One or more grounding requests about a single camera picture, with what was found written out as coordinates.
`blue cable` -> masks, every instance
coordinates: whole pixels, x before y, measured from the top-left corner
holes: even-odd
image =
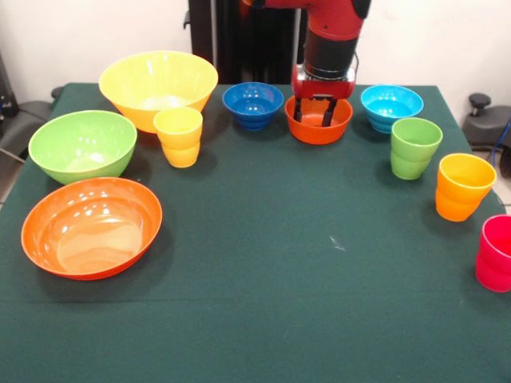
[[[501,134],[501,138],[499,138],[497,143],[495,144],[495,146],[493,146],[491,156],[492,156],[492,164],[493,164],[494,168],[495,168],[495,153],[496,153],[497,149],[499,149],[499,147],[501,146],[502,141],[508,135],[508,132],[510,129],[511,129],[511,118],[509,119],[507,125],[505,126],[504,132]]]

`pink cup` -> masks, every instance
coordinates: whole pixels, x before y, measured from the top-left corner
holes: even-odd
[[[495,215],[482,225],[476,277],[488,290],[511,291],[511,215]]]

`light blue bowl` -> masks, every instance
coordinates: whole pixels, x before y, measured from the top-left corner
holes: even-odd
[[[392,132],[394,122],[416,116],[424,108],[416,92],[398,85],[371,86],[362,92],[360,101],[373,129],[386,134]]]

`green bowl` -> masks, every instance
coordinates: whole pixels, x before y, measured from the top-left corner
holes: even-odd
[[[118,177],[131,160],[137,129],[102,110],[65,114],[41,126],[29,142],[32,160],[61,184]]]

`yellow cup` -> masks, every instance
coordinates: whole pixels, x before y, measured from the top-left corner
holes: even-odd
[[[436,205],[438,214],[449,221],[468,219],[491,190],[497,173],[472,154],[445,156],[438,166]]]
[[[189,107],[166,109],[155,115],[156,133],[173,167],[188,168],[197,162],[202,123],[202,114]]]

